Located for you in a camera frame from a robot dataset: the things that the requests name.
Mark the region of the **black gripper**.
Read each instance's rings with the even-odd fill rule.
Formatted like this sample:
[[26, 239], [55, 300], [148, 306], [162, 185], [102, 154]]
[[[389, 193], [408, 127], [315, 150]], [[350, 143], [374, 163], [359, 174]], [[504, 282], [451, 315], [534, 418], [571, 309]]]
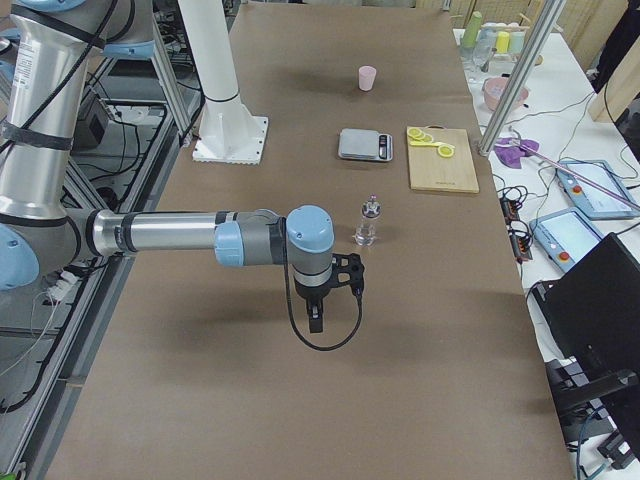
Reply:
[[297, 294], [303, 298], [306, 303], [309, 332], [312, 334], [322, 333], [324, 331], [323, 299], [328, 296], [331, 291], [330, 284], [325, 282], [318, 286], [307, 286], [299, 281], [295, 281], [294, 284]]

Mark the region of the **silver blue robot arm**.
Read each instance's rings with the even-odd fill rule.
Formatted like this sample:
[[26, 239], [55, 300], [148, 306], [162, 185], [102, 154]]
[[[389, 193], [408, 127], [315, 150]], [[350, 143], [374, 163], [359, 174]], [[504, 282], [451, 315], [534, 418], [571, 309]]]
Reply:
[[83, 255], [211, 249], [226, 266], [281, 264], [305, 300], [309, 329], [323, 329], [323, 300], [337, 284], [329, 214], [302, 206], [216, 213], [68, 213], [62, 188], [88, 61], [150, 58], [148, 1], [16, 1], [20, 32], [8, 113], [1, 127], [1, 286], [34, 283]]

